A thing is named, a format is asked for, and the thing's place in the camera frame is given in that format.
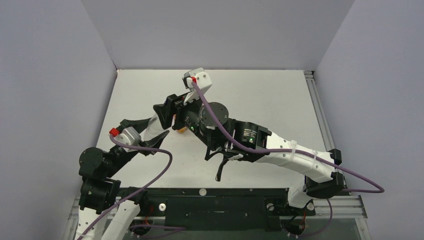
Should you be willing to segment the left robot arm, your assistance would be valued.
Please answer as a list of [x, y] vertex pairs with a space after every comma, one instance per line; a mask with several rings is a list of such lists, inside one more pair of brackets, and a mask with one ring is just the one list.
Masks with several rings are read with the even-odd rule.
[[78, 202], [76, 240], [121, 240], [136, 215], [149, 209], [144, 187], [129, 187], [121, 200], [116, 198], [121, 181], [112, 177], [137, 154], [169, 155], [160, 149], [169, 130], [162, 129], [157, 117], [140, 120], [124, 119], [109, 131], [115, 144], [109, 151], [89, 147], [79, 157], [82, 178]]

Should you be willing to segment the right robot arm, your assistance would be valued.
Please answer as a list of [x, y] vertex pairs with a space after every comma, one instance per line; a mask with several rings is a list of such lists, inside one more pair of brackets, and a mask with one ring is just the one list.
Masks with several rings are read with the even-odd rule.
[[268, 128], [229, 117], [225, 105], [200, 99], [186, 103], [188, 95], [169, 95], [153, 110], [163, 129], [186, 127], [206, 146], [204, 159], [222, 155], [215, 180], [222, 178], [229, 161], [266, 163], [304, 175], [304, 183], [290, 187], [282, 199], [283, 209], [294, 214], [312, 199], [330, 199], [344, 189], [344, 176], [336, 167], [341, 164], [337, 149], [322, 152], [287, 140]]

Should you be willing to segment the clear bottle blue cap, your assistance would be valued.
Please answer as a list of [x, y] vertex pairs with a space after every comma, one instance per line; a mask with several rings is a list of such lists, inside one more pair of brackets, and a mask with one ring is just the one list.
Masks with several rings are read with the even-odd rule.
[[162, 127], [158, 115], [155, 113], [149, 120], [146, 129], [144, 130], [143, 141], [151, 141], [155, 137], [167, 131], [166, 128]]

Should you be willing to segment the white bottle cap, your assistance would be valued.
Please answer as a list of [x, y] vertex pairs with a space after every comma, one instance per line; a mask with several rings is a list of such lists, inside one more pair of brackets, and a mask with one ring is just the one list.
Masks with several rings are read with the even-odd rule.
[[201, 188], [201, 189], [199, 190], [199, 195], [200, 195], [200, 196], [206, 196], [206, 195], [207, 195], [207, 190], [206, 190], [205, 188]]

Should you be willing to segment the orange blue label bottle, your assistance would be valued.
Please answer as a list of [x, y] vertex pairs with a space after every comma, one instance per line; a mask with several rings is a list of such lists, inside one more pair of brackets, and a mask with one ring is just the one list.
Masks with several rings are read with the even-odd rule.
[[185, 133], [187, 130], [188, 130], [188, 128], [187, 128], [187, 127], [183, 127], [183, 128], [178, 129], [178, 130], [177, 130], [177, 132], [178, 132], [179, 134], [183, 134], [183, 133]]

